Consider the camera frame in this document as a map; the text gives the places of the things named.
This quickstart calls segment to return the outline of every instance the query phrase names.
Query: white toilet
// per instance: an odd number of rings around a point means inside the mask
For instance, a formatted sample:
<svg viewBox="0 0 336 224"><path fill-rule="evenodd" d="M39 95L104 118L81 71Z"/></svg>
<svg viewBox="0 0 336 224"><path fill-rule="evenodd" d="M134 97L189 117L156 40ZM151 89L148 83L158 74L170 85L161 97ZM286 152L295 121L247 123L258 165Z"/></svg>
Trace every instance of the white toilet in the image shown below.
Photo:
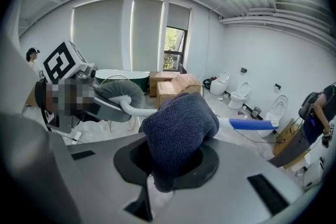
<svg viewBox="0 0 336 224"><path fill-rule="evenodd" d="M211 82L210 92L213 95L221 95L226 90L229 84L229 73L223 71L219 77Z"/></svg>
<svg viewBox="0 0 336 224"><path fill-rule="evenodd" d="M231 101L228 105L231 109L240 109L251 92L248 82L244 82L237 91L231 93Z"/></svg>
<svg viewBox="0 0 336 224"><path fill-rule="evenodd" d="M280 121L284 112L286 111L288 104L288 98L285 95L280 95L272 105L270 111L267 112L266 117L264 118L265 121ZM258 134L264 138L269 135L273 130L259 130Z"/></svg>

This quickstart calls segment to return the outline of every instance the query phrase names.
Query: cardboard box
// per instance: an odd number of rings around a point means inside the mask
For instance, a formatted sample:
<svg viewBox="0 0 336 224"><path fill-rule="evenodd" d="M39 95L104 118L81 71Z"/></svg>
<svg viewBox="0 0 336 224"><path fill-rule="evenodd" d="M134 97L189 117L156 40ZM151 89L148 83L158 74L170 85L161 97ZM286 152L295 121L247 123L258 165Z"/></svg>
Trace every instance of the cardboard box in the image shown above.
<svg viewBox="0 0 336 224"><path fill-rule="evenodd" d="M202 84L191 74L179 74L172 81L158 82L156 108L167 99L175 98L179 93L198 92L202 94Z"/></svg>
<svg viewBox="0 0 336 224"><path fill-rule="evenodd" d="M149 73L149 95L155 97L157 92L157 83L161 81L171 81L179 72L150 72Z"/></svg>

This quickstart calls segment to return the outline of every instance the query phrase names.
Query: black cap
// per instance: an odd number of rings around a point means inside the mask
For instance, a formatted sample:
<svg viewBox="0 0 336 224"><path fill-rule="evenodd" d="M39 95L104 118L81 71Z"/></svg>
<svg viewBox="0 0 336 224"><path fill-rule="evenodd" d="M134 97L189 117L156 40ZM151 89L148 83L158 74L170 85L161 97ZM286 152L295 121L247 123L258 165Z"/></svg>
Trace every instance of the black cap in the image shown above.
<svg viewBox="0 0 336 224"><path fill-rule="evenodd" d="M36 54L39 54L39 53L40 53L40 51L39 51L38 49L36 49L36 48L30 48L30 49L27 51L27 54L30 55L30 54L32 54L33 52L36 53Z"/></svg>

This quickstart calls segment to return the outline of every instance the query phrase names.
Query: green bathtub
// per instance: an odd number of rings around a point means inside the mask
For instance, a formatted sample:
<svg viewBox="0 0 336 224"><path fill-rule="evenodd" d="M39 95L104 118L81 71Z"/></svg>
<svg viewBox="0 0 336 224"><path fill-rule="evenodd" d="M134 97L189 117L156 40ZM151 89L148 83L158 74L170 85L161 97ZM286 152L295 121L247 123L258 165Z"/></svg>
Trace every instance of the green bathtub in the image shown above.
<svg viewBox="0 0 336 224"><path fill-rule="evenodd" d="M99 84L101 84L105 79L111 76L126 77L130 81L133 81L135 84L137 84L144 93L147 93L149 72L124 71L124 70L113 70L113 69L100 69L100 70L97 70L96 72L96 79Z"/></svg>

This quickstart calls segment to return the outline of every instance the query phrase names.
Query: floor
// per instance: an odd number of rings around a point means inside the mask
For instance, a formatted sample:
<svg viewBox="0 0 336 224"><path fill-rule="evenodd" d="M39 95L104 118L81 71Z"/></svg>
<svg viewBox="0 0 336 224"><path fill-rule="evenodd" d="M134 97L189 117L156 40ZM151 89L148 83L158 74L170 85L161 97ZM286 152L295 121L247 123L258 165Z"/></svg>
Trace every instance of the floor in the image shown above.
<svg viewBox="0 0 336 224"><path fill-rule="evenodd" d="M224 97L223 101L220 101L219 96L212 95L208 90L204 89L204 99L207 101L210 108L215 111L216 115L222 118L233 118L233 119L243 119L244 116L247 116L249 119L250 113L247 110L232 110L227 105L230 102L229 97ZM145 96L145 108L155 108L156 98L151 98L148 95ZM242 111L244 115L238 115L237 112ZM41 125L45 126L44 120L42 118L39 108L25 107L23 110L23 115L27 118L33 119L39 122ZM83 133L80 141L83 143L97 142L110 140L114 138L124 137L132 135L138 132L140 124L143 118L135 119L131 118L129 122L119 123L119 122L106 122L100 121L96 122L80 122L70 134L60 133L66 135L67 137L75 137L77 132ZM239 130L239 133L233 129L221 127L215 136L215 138L243 146L250 149L254 153L262 156L265 159L270 159L274 155L272 153L273 144L275 142L275 135L270 134L266 138L261 138L257 131L246 131ZM69 145L72 143L72 140L63 137L64 142ZM286 173L292 180L297 182L300 186L301 181L297 178L291 170L280 168L284 173Z"/></svg>

